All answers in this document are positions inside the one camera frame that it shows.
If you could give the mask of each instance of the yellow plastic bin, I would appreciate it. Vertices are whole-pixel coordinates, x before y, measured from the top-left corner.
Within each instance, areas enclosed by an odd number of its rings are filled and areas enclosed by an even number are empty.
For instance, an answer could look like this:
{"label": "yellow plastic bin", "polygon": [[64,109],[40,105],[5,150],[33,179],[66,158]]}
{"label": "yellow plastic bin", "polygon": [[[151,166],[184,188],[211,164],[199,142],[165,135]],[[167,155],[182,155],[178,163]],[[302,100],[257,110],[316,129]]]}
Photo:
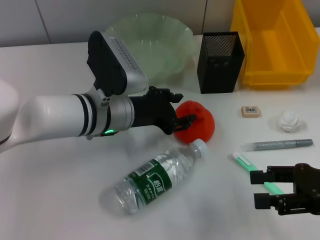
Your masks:
{"label": "yellow plastic bin", "polygon": [[320,39],[301,0],[235,0],[231,31],[245,52],[245,86],[286,88],[315,70]]}

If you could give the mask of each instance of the water bottle cap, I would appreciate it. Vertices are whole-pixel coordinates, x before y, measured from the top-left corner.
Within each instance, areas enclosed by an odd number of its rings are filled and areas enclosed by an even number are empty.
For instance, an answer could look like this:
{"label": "water bottle cap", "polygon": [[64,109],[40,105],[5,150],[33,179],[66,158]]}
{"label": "water bottle cap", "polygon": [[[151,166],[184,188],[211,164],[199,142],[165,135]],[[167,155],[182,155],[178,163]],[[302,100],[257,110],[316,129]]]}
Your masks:
{"label": "water bottle cap", "polygon": [[201,139],[197,139],[197,140],[194,140],[191,144],[194,145],[197,149],[199,149],[201,153],[200,157],[202,159],[208,156],[209,149],[207,144],[204,141],[202,141]]}

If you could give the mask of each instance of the white table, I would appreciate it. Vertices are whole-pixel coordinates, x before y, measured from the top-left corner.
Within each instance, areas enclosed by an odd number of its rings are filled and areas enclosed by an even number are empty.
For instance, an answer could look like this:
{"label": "white table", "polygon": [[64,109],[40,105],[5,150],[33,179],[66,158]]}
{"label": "white table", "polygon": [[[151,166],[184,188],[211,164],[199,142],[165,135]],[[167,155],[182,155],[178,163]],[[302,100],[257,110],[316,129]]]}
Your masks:
{"label": "white table", "polygon": [[[93,76],[87,44],[0,48],[0,78],[25,102],[34,95],[86,92]],[[301,240],[317,239],[320,216],[278,216],[255,210],[249,175],[227,159],[247,142],[314,140],[311,147],[250,152],[261,170],[305,162],[320,168],[320,61],[308,82],[288,91],[235,91],[201,95],[195,65],[167,87],[182,100],[203,104],[214,116],[210,156],[193,176],[139,214],[119,217],[106,207],[106,189],[158,153],[179,146],[154,126],[112,137],[55,139],[20,145],[0,154],[0,238],[2,240]],[[243,105],[257,105],[260,118],[242,118]],[[300,113],[306,125],[295,133],[275,127],[283,110]],[[279,184],[286,192],[292,185]]]}

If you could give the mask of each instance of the eraser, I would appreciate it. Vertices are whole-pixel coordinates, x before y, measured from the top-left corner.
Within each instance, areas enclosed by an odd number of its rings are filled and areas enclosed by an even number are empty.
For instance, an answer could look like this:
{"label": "eraser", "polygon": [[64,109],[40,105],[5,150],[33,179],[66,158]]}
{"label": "eraser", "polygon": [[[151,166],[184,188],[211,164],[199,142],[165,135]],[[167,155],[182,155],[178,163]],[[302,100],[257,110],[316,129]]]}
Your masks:
{"label": "eraser", "polygon": [[257,106],[242,106],[241,113],[243,118],[257,118],[260,116],[260,110]]}

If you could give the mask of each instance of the red plush ball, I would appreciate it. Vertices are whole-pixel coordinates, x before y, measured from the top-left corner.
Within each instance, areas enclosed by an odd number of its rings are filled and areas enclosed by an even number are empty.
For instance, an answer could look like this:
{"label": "red plush ball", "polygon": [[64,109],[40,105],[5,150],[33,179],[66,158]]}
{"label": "red plush ball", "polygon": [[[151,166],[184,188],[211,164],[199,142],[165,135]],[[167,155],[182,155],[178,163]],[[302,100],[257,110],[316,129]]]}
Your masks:
{"label": "red plush ball", "polygon": [[211,112],[196,101],[186,101],[182,103],[176,110],[178,118],[195,114],[196,120],[192,125],[184,131],[174,133],[175,137],[181,142],[190,144],[196,139],[204,142],[209,141],[215,131],[215,120]]}

